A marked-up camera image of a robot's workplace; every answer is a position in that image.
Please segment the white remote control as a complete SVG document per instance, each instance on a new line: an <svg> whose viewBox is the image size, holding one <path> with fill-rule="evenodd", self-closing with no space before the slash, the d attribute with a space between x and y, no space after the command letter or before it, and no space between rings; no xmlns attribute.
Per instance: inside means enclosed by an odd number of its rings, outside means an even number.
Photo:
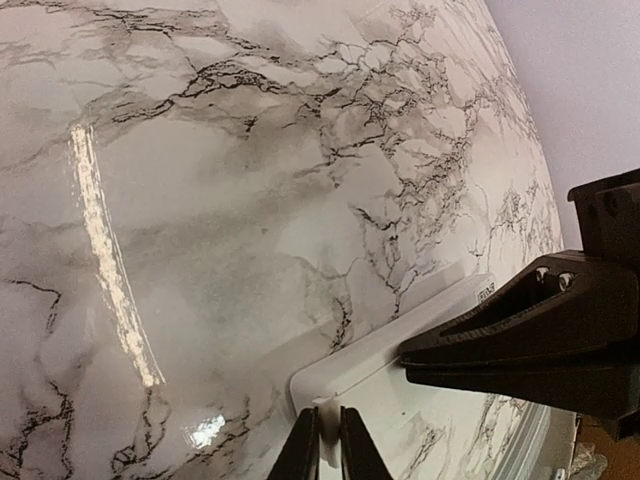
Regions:
<svg viewBox="0 0 640 480"><path fill-rule="evenodd" d="M493 274L464 276L460 265L451 265L408 292L396 319L292 376L289 392L294 410L319 409L323 470L340 477L343 407L357 409L370 434L380 434L385 440L391 440L422 407L419 394L399 365L398 346L473 309L495 289Z"/></svg>

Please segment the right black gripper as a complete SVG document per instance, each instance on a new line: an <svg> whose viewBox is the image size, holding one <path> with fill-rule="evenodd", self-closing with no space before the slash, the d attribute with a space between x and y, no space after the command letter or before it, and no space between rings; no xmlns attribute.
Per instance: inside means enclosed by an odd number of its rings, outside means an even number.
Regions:
<svg viewBox="0 0 640 480"><path fill-rule="evenodd" d="M588 415L619 415L599 422L616 440L632 438L639 434L639 171L574 187L568 199L575 204L583 252L592 257L568 250L537 258L477 307L402 342L399 356L405 365L506 365L608 346L605 358L614 367L407 369L406 378Z"/></svg>

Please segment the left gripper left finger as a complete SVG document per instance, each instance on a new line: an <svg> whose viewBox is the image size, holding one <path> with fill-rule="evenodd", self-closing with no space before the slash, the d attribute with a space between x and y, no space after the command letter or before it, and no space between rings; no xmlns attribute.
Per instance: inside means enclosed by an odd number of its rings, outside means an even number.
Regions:
<svg viewBox="0 0 640 480"><path fill-rule="evenodd" d="M268 480L317 480L320 460L320 414L305 408L298 415Z"/></svg>

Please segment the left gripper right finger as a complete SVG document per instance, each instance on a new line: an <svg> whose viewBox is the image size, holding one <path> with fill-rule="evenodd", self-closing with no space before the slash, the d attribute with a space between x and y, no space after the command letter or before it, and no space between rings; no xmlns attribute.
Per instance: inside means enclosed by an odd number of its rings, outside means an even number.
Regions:
<svg viewBox="0 0 640 480"><path fill-rule="evenodd" d="M343 479L392 480L357 409L341 408L339 433Z"/></svg>

